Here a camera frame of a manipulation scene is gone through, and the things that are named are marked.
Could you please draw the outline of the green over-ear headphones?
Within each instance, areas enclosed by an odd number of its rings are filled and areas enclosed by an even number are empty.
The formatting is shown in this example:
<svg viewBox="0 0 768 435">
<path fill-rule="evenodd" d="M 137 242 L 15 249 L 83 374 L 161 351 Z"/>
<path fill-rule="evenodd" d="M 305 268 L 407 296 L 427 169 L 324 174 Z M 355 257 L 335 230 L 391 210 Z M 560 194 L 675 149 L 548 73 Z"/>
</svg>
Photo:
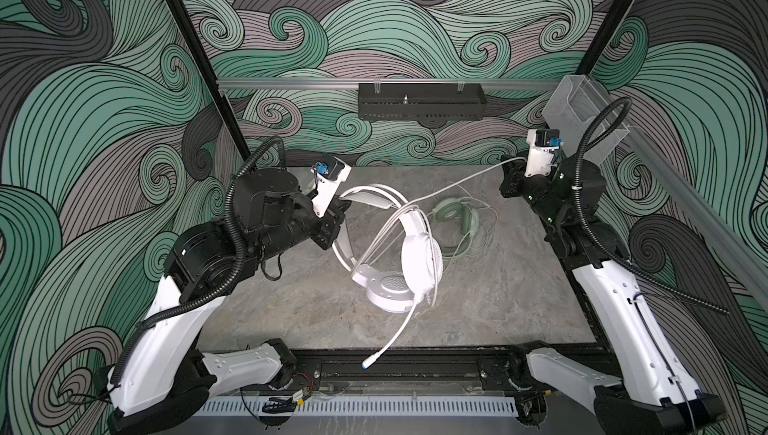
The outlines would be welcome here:
<svg viewBox="0 0 768 435">
<path fill-rule="evenodd" d="M 429 213 L 435 223 L 459 222 L 461 238 L 456 246 L 440 243 L 444 256 L 464 253 L 469 250 L 480 229 L 480 215 L 464 198 L 446 198 L 441 200 Z"/>
</svg>

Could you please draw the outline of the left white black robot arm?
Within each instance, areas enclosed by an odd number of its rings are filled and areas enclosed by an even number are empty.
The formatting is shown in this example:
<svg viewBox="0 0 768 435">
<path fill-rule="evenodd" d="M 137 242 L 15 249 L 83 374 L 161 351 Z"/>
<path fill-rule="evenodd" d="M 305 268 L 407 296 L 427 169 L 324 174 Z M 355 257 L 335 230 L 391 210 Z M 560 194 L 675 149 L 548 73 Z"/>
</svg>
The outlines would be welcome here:
<svg viewBox="0 0 768 435">
<path fill-rule="evenodd" d="M 350 171 L 340 161 L 319 162 L 316 187 L 303 194 L 285 169 L 243 169 L 227 191 L 221 218 L 179 237 L 145 319 L 105 372 L 110 433 L 167 430 L 220 394 L 291 383 L 296 358 L 279 338 L 228 353 L 205 353 L 196 343 L 211 315 L 266 261 L 306 240 L 331 246 L 349 207 L 336 192 Z"/>
</svg>

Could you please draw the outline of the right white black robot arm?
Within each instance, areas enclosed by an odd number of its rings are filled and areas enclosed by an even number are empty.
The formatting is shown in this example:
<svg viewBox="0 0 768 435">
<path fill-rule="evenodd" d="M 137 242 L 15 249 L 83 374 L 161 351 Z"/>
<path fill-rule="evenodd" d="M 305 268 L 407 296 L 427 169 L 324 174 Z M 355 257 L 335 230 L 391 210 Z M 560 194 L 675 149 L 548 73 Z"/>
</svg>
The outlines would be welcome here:
<svg viewBox="0 0 768 435">
<path fill-rule="evenodd" d="M 592 307 L 619 374 L 608 375 L 551 346 L 528 345 L 527 378 L 588 409 L 607 434 L 696 434 L 727 417 L 719 396 L 703 392 L 674 353 L 634 273 L 618 260 L 626 251 L 593 213 L 606 186 L 594 164 L 568 158 L 529 172 L 507 160 L 500 193 L 524 199 L 542 220 L 547 241 Z"/>
</svg>

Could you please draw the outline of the clear plastic wall bin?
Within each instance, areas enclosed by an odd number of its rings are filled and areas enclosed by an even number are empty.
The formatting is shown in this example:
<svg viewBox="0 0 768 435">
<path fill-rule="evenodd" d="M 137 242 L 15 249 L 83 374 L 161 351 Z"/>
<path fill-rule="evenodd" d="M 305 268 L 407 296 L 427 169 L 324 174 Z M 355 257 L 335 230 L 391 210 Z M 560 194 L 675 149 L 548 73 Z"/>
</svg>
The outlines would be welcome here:
<svg viewBox="0 0 768 435">
<path fill-rule="evenodd" d="M 616 97 L 600 83 L 585 75 L 564 76 L 547 102 L 543 117 L 550 129 L 557 129 L 565 156 L 573 156 L 580 140 L 593 119 Z M 594 139 L 607 129 L 621 109 L 616 109 L 595 131 Z M 628 135 L 628 117 L 605 140 L 589 150 L 585 161 L 601 165 Z"/>
</svg>

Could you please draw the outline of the black perforated wall tray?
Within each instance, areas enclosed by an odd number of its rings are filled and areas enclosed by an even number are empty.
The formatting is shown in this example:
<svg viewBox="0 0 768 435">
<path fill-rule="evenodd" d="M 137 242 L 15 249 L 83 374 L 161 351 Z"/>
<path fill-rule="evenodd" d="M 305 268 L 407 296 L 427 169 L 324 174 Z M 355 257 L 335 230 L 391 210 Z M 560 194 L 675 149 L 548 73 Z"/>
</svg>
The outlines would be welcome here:
<svg viewBox="0 0 768 435">
<path fill-rule="evenodd" d="M 360 84 L 358 115 L 366 121 L 415 121 L 439 128 L 448 121 L 477 121 L 488 101 L 476 83 L 381 82 Z"/>
</svg>

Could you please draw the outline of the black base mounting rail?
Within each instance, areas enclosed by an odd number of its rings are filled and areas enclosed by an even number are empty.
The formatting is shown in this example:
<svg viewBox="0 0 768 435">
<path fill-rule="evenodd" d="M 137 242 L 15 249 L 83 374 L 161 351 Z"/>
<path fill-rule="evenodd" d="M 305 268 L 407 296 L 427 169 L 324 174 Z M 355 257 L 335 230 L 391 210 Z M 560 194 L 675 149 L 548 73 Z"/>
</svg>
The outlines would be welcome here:
<svg viewBox="0 0 768 435">
<path fill-rule="evenodd" d="M 601 385 L 620 381 L 617 359 L 596 343 L 395 347 L 365 368 L 362 363 L 369 354 L 362 348 L 291 350 L 273 339 L 237 352 L 192 351 L 190 361 L 192 374 L 212 397 L 245 387 L 278 394 L 304 388 L 331 393 L 358 383 L 406 382 L 467 383 L 506 396 L 563 391 L 565 380 L 552 367 L 533 368 L 536 355 L 569 362 L 578 372 L 598 376 Z"/>
</svg>

